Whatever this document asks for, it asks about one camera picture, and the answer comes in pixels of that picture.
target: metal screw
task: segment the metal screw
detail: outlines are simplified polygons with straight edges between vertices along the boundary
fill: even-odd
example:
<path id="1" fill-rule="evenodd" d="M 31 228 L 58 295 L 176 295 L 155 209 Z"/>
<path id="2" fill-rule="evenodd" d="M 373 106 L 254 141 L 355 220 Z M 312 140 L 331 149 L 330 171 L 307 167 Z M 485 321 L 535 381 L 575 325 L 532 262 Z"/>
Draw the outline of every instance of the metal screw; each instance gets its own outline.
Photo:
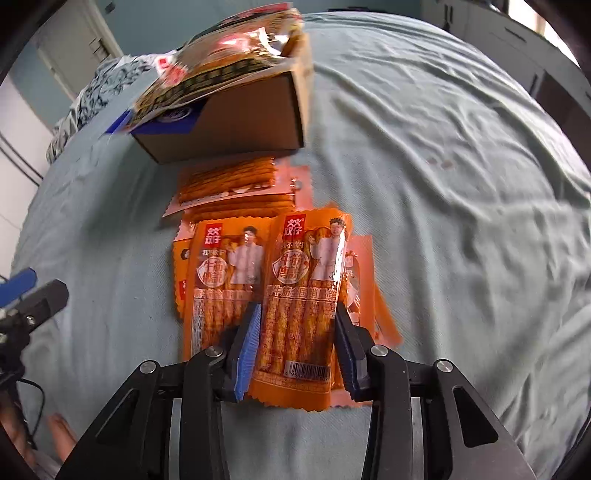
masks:
<path id="1" fill-rule="evenodd" d="M 156 363 L 152 360 L 148 360 L 139 366 L 139 371 L 143 374 L 150 374 L 156 370 Z"/>
<path id="2" fill-rule="evenodd" d="M 451 362 L 448 362 L 447 360 L 439 360 L 437 362 L 437 368 L 442 372 L 449 373 L 453 370 L 453 365 Z"/>
<path id="3" fill-rule="evenodd" d="M 374 345 L 371 347 L 370 352 L 375 356 L 386 356 L 388 355 L 388 348 L 386 348 L 384 345 Z"/>
<path id="4" fill-rule="evenodd" d="M 223 353 L 223 348 L 220 346 L 208 346 L 205 349 L 205 355 L 216 358 Z"/>

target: white shirt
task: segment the white shirt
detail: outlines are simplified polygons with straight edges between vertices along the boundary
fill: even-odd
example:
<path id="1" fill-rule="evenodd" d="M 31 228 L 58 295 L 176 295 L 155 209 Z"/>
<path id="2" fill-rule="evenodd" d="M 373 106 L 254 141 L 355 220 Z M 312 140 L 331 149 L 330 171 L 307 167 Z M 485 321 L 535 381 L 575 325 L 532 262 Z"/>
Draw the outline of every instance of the white shirt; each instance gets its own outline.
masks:
<path id="1" fill-rule="evenodd" d="M 330 280 L 339 281 L 342 273 L 342 265 L 337 270 L 336 257 L 339 253 L 339 244 L 343 242 L 341 253 L 345 259 L 345 240 L 340 236 L 331 236 L 330 238 L 321 238 L 317 244 L 310 245 L 312 257 L 319 262 L 312 272 L 312 280 Z"/>
<path id="2" fill-rule="evenodd" d="M 260 282 L 262 245 L 248 244 L 240 245 L 236 250 L 228 251 L 228 263 L 236 267 L 231 284 L 253 285 Z"/>

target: wrinkled fabric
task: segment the wrinkled fabric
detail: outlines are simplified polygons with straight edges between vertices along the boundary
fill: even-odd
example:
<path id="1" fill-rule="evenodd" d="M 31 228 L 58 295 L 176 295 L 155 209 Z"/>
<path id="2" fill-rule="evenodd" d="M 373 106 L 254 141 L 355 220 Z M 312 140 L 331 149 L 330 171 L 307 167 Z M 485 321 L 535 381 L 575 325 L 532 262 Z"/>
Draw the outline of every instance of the wrinkled fabric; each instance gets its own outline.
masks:
<path id="1" fill-rule="evenodd" d="M 82 89 L 68 114 L 53 127 L 53 138 L 47 147 L 46 158 L 52 164 L 64 151 L 74 134 L 82 129 L 112 98 L 134 83 L 144 72 L 153 68 L 156 54 L 131 57 L 124 55 L 117 59 L 103 61 L 95 71 L 90 83 Z"/>
<path id="2" fill-rule="evenodd" d="M 337 202 L 355 232 L 374 236 L 376 278 L 404 337 L 398 352 L 454 362 L 549 479 L 589 410 L 586 167 L 517 82 L 442 30 L 381 14 L 305 20 L 314 89 L 293 162 L 311 166 L 315 204 Z M 131 137 L 99 137 L 150 75 L 51 167 L 13 264 L 70 289 L 24 361 L 46 389 L 45 415 L 61 412 L 78 434 L 143 360 L 179 359 L 170 255 L 179 219 L 161 215 L 183 165 L 156 165 Z M 35 395 L 24 403 L 33 415 Z M 224 406 L 223 419 L 233 479 L 361 476 L 368 408 L 250 401 Z M 47 429 L 38 436 L 50 452 Z"/>

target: window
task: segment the window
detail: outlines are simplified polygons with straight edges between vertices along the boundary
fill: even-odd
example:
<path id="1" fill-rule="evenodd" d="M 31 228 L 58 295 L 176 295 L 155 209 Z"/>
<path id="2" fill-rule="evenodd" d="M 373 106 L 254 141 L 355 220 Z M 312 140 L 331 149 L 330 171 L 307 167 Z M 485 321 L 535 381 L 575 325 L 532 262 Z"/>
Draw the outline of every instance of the window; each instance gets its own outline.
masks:
<path id="1" fill-rule="evenodd" d="M 577 67 L 579 66 L 577 59 L 574 58 L 573 53 L 567 47 L 566 43 L 564 43 L 564 41 L 558 36 L 556 31 L 552 28 L 552 25 L 539 16 L 525 0 L 511 0 L 509 2 L 509 16 L 520 24 L 538 32 L 552 45 L 557 47 Z"/>

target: white door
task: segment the white door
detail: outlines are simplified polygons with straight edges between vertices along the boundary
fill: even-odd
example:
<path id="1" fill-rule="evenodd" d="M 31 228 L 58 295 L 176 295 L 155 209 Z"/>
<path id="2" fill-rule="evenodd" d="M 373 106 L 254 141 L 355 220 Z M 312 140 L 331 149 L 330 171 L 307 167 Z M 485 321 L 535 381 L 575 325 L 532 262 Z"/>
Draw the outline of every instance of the white door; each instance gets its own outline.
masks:
<path id="1" fill-rule="evenodd" d="M 72 99 L 104 59 L 121 55 L 93 5 L 88 0 L 68 0 L 34 36 L 40 57 Z"/>

